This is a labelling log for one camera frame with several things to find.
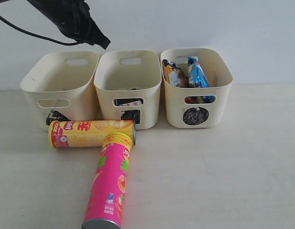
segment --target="beige table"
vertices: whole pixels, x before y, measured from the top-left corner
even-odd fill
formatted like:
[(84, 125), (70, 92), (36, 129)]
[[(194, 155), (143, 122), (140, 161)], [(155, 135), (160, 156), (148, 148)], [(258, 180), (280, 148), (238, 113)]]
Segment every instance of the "beige table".
[[(79, 229), (100, 148), (52, 149), (0, 92), (0, 229)], [(295, 229), (295, 85), (232, 86), (210, 129), (138, 131), (124, 229)]]

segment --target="chips can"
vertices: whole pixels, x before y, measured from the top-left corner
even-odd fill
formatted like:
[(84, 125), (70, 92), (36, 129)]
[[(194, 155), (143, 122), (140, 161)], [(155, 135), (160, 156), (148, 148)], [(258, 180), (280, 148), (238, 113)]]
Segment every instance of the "chips can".
[(120, 132), (103, 142), (82, 229), (120, 229), (132, 140)]
[(133, 120), (53, 121), (49, 127), (49, 143), (54, 148), (102, 146), (112, 132), (128, 135), (135, 145)]

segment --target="black cable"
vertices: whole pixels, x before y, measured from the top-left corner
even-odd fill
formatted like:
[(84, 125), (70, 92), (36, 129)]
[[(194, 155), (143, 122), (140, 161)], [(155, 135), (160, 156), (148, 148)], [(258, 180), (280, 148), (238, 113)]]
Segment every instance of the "black cable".
[(41, 35), (38, 35), (38, 34), (35, 34), (35, 33), (32, 33), (32, 32), (26, 31), (26, 30), (24, 30), (22, 28), (19, 28), (18, 26), (10, 23), (8, 20), (6, 20), (5, 18), (3, 18), (2, 16), (0, 16), (0, 20), (3, 21), (5, 24), (11, 26), (12, 28), (14, 28), (14, 29), (16, 29), (16, 30), (18, 30), (18, 31), (20, 31), (22, 33), (25, 33), (25, 34), (27, 34), (29, 36), (40, 38), (40, 39), (47, 40), (47, 41), (51, 41), (51, 42), (54, 42), (54, 43), (57, 43), (57, 44), (65, 45), (65, 46), (74, 46), (74, 45), (78, 45), (78, 44), (84, 43), (85, 40), (88, 38), (89, 33), (90, 33), (90, 30), (91, 30), (91, 19), (90, 19), (89, 9), (85, 5), (84, 5), (84, 8), (85, 8), (85, 10), (87, 11), (87, 14), (88, 14), (89, 27), (88, 27), (87, 34), (86, 34), (86, 36), (85, 36), (85, 38), (84, 38), (84, 40), (82, 42), (74, 42), (74, 43), (60, 42), (60, 41), (57, 41), (55, 39), (52, 39), (52, 38), (49, 38), (49, 37), (44, 37), (44, 36), (41, 36)]

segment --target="cream plastic basket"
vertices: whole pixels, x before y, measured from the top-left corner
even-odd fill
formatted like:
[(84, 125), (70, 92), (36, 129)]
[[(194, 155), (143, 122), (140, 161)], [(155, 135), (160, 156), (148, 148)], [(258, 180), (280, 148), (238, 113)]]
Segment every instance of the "cream plastic basket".
[(42, 57), (20, 83), (38, 125), (48, 131), (53, 112), (69, 120), (94, 120), (99, 103), (93, 85), (99, 55), (55, 52)]
[[(105, 120), (132, 119), (137, 130), (158, 121), (161, 66), (152, 51), (115, 51), (100, 58), (94, 85)], [(116, 101), (137, 99), (142, 104), (118, 106)]]
[[(163, 59), (175, 62), (188, 75), (187, 57), (198, 58), (211, 87), (180, 88), (164, 80), (167, 121), (177, 128), (208, 128), (220, 123), (233, 77), (219, 54), (205, 48), (171, 49), (161, 54)], [(188, 96), (214, 96), (210, 104), (187, 104)]]

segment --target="white wall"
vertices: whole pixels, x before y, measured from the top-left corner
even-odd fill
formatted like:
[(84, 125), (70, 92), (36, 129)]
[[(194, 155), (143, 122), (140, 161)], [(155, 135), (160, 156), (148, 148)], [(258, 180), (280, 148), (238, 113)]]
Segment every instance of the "white wall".
[[(208, 47), (222, 56), (235, 84), (295, 82), (295, 0), (86, 1), (112, 41), (106, 52)], [(25, 0), (0, 4), (0, 14), (31, 32), (72, 42)], [(0, 21), (0, 90), (19, 89), (42, 56), (74, 50), (105, 52), (43, 41)]]

